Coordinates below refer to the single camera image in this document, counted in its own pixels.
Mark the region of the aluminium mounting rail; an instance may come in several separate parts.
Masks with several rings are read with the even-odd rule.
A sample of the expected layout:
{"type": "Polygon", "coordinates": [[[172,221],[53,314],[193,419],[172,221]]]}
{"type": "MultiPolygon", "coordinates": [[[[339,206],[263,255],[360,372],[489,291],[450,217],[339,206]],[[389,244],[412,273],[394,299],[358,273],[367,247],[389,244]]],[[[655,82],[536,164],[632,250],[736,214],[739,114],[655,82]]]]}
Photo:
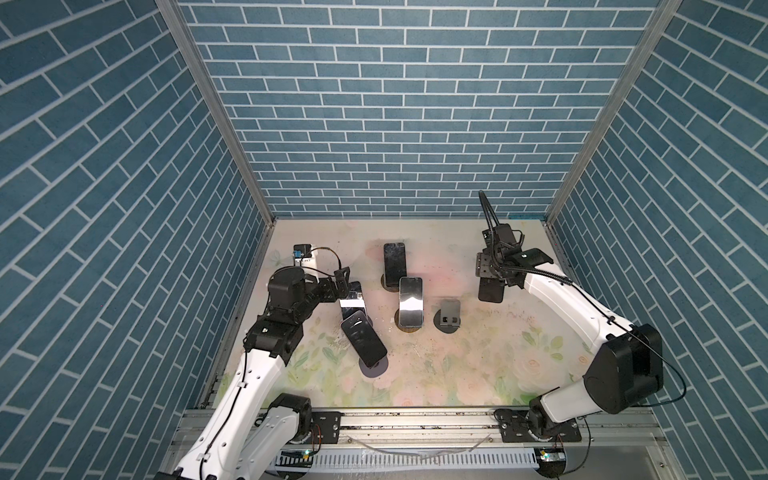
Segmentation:
{"type": "Polygon", "coordinates": [[[630,408],[619,414],[598,413],[575,420],[582,435],[576,443],[504,443],[493,412],[498,407],[314,407],[313,411],[340,411],[341,431],[331,447],[368,444],[384,447],[458,447],[476,442],[482,446],[556,444],[566,446],[630,447],[661,446],[667,443],[653,412],[630,408]]]}

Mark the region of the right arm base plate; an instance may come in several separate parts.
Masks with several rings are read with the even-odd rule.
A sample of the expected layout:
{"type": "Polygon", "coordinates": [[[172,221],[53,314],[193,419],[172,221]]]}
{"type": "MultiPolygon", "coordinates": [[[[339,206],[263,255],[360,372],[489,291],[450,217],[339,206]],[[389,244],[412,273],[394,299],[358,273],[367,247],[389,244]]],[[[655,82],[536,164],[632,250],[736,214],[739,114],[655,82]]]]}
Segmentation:
{"type": "Polygon", "coordinates": [[[553,423],[543,413],[530,409],[498,408],[493,412],[504,443],[564,442],[576,443],[582,440],[578,424],[574,419],[553,423]]]}

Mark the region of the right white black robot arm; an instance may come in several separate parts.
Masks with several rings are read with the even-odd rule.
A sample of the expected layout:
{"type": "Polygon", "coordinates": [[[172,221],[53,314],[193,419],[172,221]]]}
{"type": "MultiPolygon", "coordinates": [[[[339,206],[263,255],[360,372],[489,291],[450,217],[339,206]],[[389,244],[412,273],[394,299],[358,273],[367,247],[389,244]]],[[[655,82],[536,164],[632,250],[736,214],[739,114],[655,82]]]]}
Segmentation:
{"type": "Polygon", "coordinates": [[[478,298],[499,303],[517,286],[552,309],[593,354],[581,379],[529,402],[525,434],[548,441],[581,416],[617,414],[659,392],[664,368],[662,337],[650,324],[636,325],[600,304],[539,249],[501,260],[489,247],[477,254],[478,298]]]}

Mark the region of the grey phone stand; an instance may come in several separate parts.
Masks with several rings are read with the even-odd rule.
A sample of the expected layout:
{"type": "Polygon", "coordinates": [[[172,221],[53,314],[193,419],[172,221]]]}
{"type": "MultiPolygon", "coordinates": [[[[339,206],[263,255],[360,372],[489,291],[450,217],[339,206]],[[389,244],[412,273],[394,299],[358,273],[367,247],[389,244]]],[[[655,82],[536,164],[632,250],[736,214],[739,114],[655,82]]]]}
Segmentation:
{"type": "Polygon", "coordinates": [[[433,324],[442,333],[456,333],[461,326],[460,314],[461,302],[459,299],[442,299],[433,317],[433,324]]]}
{"type": "Polygon", "coordinates": [[[383,357],[378,362],[373,364],[371,367],[367,366],[362,359],[358,360],[359,368],[361,373],[366,378],[377,378],[383,375],[388,367],[389,367],[389,361],[387,357],[383,357]]]}

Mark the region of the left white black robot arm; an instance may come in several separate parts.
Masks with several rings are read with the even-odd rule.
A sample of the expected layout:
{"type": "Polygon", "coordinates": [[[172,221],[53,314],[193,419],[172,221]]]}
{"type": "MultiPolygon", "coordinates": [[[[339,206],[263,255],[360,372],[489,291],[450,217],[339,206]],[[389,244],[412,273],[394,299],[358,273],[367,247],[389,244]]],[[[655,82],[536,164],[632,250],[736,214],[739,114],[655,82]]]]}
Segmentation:
{"type": "Polygon", "coordinates": [[[243,353],[226,393],[189,451],[157,479],[259,479],[281,450],[311,429],[311,402],[276,399],[259,426],[262,404],[303,338],[303,323],[322,303],[349,293],[350,269],[313,276],[312,267],[276,270],[262,314],[247,331],[243,353]]]}

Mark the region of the shiny phone stand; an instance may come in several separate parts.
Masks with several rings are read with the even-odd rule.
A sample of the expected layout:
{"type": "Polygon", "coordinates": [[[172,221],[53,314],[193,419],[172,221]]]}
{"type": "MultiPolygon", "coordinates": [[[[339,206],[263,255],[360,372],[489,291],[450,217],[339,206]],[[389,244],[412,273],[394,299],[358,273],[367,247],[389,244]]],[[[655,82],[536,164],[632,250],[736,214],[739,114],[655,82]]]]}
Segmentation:
{"type": "Polygon", "coordinates": [[[480,278],[478,300],[487,303],[502,303],[505,288],[504,281],[495,278],[480,278]]]}
{"type": "Polygon", "coordinates": [[[399,280],[398,325],[403,329],[419,329],[424,321],[423,281],[419,277],[399,280]]]}
{"type": "Polygon", "coordinates": [[[349,283],[349,290],[345,298],[339,300],[341,318],[346,320],[357,312],[366,313],[362,285],[359,281],[349,283]]]}

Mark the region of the black phone back stand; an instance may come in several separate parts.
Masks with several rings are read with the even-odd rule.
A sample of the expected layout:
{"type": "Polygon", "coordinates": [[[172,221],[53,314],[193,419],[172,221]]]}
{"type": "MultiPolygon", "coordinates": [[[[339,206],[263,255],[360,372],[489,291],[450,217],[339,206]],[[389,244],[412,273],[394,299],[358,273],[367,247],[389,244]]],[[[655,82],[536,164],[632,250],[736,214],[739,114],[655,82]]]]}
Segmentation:
{"type": "Polygon", "coordinates": [[[384,274],[389,278],[407,276],[406,248],[403,242],[385,243],[383,254],[384,274]]]}

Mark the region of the black phone stand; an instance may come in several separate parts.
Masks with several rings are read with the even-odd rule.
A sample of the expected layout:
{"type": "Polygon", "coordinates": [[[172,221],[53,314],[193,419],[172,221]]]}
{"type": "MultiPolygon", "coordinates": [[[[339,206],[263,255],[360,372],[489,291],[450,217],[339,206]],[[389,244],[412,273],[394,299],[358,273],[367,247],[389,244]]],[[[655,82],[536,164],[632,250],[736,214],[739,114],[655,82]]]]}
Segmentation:
{"type": "Polygon", "coordinates": [[[362,311],[343,320],[341,328],[366,368],[375,367],[387,356],[385,345],[362,311]]]}
{"type": "Polygon", "coordinates": [[[389,278],[407,276],[406,248],[403,242],[385,243],[383,254],[384,274],[389,278]]]}

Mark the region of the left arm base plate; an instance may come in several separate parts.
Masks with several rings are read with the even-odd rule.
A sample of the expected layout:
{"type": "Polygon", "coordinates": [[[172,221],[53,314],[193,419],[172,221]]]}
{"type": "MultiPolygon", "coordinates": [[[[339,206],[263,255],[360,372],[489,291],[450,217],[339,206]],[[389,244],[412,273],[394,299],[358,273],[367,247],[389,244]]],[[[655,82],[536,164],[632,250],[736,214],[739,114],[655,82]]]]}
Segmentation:
{"type": "Polygon", "coordinates": [[[341,431],[342,413],[340,411],[313,411],[301,414],[296,435],[290,444],[309,444],[312,434],[322,437],[322,444],[337,444],[341,431]]]}

